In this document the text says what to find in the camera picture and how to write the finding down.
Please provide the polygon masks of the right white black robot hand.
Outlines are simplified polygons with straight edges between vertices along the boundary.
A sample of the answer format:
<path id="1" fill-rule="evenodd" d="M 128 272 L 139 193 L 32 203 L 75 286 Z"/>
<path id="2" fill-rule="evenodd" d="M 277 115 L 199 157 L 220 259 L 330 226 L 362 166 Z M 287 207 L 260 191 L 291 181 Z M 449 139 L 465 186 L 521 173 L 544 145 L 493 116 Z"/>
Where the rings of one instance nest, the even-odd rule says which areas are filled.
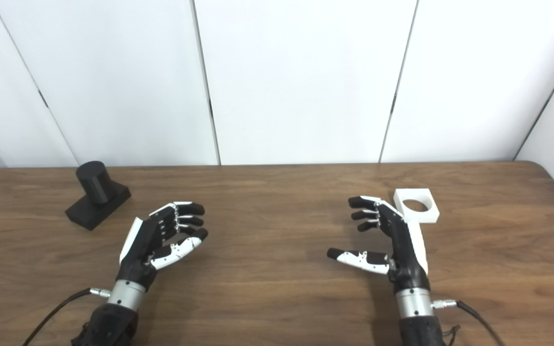
<path id="1" fill-rule="evenodd" d="M 378 197 L 352 197 L 348 199 L 348 205 L 357 210 L 351 214 L 353 220 L 364 220 L 357 230 L 381 230 L 391 241 L 392 253 L 330 248 L 326 256 L 357 269 L 386 275 L 396 293 L 414 289 L 429 291 L 427 270 L 418 258 L 424 246 L 415 245 L 402 213 Z"/>

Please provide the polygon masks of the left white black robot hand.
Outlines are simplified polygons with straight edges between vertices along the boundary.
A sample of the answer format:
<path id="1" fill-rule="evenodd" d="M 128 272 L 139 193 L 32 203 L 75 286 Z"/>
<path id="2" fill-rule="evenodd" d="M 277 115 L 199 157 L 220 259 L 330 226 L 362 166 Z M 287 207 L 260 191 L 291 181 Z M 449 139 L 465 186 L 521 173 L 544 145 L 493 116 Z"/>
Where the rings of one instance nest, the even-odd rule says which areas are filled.
<path id="1" fill-rule="evenodd" d="M 158 271 L 182 260 L 208 237 L 201 219 L 205 212 L 196 202 L 174 201 L 146 219 L 136 218 L 119 256 L 116 280 L 148 291 Z"/>

